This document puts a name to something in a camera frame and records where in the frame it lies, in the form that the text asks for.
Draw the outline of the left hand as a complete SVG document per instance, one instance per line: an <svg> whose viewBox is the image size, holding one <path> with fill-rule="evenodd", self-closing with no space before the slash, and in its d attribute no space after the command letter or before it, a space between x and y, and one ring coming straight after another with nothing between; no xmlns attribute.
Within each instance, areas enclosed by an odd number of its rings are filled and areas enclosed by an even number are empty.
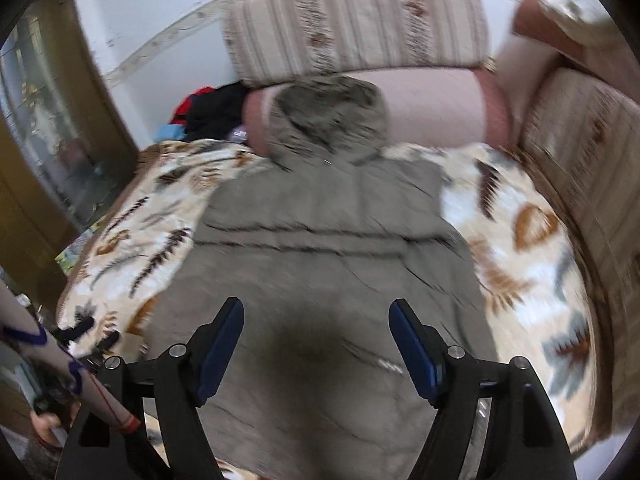
<svg viewBox="0 0 640 480"><path fill-rule="evenodd" d="M38 415L36 412L31 411L30 420L32 421L32 428L34 428L35 434L41 442L51 448L62 448L64 446L65 437L63 434L65 430L58 416L51 413Z"/></svg>

